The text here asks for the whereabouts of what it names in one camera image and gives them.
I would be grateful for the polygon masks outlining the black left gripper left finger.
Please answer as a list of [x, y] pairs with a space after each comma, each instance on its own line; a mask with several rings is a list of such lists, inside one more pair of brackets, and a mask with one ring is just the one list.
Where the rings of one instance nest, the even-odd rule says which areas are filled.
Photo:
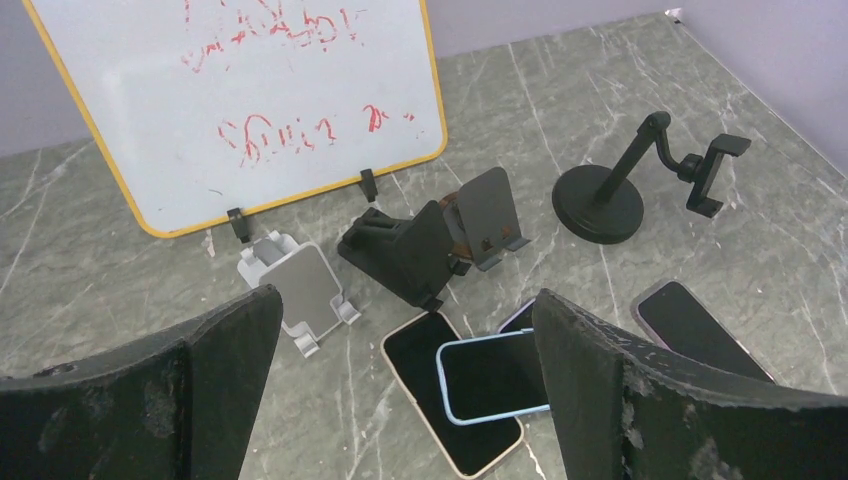
[[117, 348], [1, 382], [5, 479], [235, 479], [284, 304], [263, 285]]

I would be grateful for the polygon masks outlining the phone with beige case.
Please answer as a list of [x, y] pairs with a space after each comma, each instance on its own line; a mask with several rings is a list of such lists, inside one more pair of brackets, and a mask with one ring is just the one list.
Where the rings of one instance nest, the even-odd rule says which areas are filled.
[[524, 440], [515, 419], [457, 426], [446, 415], [439, 384], [436, 353], [459, 338], [440, 312], [424, 311], [389, 332], [380, 349], [452, 470], [461, 479], [478, 479], [504, 460]]

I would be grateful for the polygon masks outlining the phone with blue case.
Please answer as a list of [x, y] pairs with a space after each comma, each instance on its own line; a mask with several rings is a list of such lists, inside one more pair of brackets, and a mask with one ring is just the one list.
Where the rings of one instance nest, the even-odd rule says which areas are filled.
[[447, 342], [435, 362], [444, 411], [454, 425], [550, 409], [531, 328]]

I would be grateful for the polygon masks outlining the black round base phone holder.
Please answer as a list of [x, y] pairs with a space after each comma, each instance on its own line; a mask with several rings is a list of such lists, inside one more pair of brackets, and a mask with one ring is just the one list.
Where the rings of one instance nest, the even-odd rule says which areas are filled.
[[751, 140], [720, 134], [704, 155], [688, 154], [678, 162], [670, 151], [667, 136], [670, 124], [668, 112], [653, 112], [643, 120], [614, 168], [587, 164], [563, 173], [552, 190], [552, 206], [560, 222], [578, 237], [596, 244], [619, 244], [631, 238], [642, 224], [644, 203], [628, 175], [652, 146], [667, 169], [680, 181], [693, 185], [686, 208], [707, 218], [714, 217], [723, 203], [708, 193], [721, 163], [726, 156], [743, 155]]

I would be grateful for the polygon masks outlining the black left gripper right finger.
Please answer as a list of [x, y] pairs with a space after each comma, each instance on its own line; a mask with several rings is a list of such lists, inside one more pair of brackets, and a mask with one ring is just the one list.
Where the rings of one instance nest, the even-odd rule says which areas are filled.
[[847, 400], [663, 349], [559, 294], [536, 349], [571, 479], [843, 479]]

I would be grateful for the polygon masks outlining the phone with lilac case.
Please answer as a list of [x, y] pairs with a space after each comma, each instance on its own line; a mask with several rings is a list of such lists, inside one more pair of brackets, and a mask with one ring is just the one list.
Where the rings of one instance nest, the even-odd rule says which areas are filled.
[[498, 333], [509, 333], [532, 329], [532, 311], [534, 299], [530, 299], [510, 315], [497, 329]]

